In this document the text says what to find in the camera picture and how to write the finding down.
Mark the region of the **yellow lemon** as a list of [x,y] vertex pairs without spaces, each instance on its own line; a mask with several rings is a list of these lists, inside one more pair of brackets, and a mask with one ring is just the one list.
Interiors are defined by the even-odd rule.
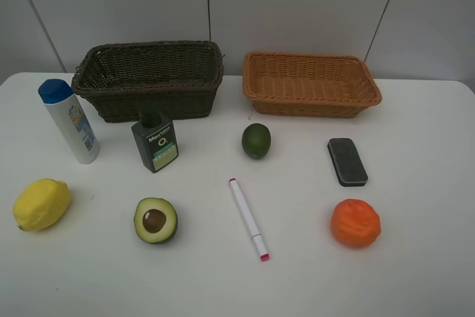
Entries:
[[17,227],[35,232],[54,225],[71,203],[66,182],[43,178],[31,183],[13,204],[13,217]]

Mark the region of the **white pink marker pen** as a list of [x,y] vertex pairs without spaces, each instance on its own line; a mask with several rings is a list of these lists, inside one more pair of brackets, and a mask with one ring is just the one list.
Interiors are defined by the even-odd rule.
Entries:
[[270,259],[270,254],[266,248],[266,244],[262,237],[262,234],[256,224],[254,216],[249,208],[246,197],[243,194],[238,181],[233,177],[229,180],[229,186],[232,191],[235,203],[243,219],[244,225],[249,233],[250,240],[258,254],[261,262],[266,262]]

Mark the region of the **green lime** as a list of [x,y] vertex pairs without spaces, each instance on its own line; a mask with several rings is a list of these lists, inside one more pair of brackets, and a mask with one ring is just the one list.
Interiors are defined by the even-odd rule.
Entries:
[[260,123],[248,125],[241,137],[243,151],[255,160],[262,159],[267,155],[271,142],[270,130]]

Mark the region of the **black whiteboard eraser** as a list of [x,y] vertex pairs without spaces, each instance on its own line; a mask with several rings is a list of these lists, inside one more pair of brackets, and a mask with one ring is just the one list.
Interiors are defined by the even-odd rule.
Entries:
[[355,143],[350,138],[332,138],[327,149],[338,182],[343,187],[365,186],[368,175]]

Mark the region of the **white bottle blue cap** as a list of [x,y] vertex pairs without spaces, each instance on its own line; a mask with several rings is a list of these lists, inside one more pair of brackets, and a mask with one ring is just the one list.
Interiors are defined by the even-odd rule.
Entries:
[[99,141],[69,84],[63,79],[47,79],[38,94],[76,160],[81,164],[95,161]]

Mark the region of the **halved avocado with pit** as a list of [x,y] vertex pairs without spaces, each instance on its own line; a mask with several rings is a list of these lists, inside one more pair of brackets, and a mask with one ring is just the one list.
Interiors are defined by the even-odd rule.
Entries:
[[142,199],[134,213],[134,229],[139,239],[147,244],[164,244],[170,241],[178,227],[174,206],[163,198]]

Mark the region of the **dark brown wicker basket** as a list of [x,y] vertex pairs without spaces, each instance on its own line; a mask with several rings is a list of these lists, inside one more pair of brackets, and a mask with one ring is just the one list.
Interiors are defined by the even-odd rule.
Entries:
[[172,120],[187,120],[210,115],[222,79],[214,42],[135,42],[90,49],[71,87],[106,122],[136,122],[146,101],[157,102]]

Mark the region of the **orange peeled tangerine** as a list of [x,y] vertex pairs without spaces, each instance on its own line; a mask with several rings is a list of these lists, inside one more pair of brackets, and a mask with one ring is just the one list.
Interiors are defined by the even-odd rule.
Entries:
[[346,199],[338,203],[330,219],[332,236],[351,248],[364,248],[381,234],[381,221],[375,209],[366,201]]

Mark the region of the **dark green men's bottle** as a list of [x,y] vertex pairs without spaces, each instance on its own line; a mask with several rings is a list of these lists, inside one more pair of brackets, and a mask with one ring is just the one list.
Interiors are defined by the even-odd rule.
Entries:
[[138,107],[139,120],[131,131],[142,164],[157,173],[178,158],[179,148],[174,123],[155,101],[145,101]]

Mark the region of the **orange wicker basket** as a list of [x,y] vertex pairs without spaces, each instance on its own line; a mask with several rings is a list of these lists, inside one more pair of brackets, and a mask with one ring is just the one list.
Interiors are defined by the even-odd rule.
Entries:
[[381,92],[355,56],[251,52],[243,92],[261,114],[353,118],[378,105]]

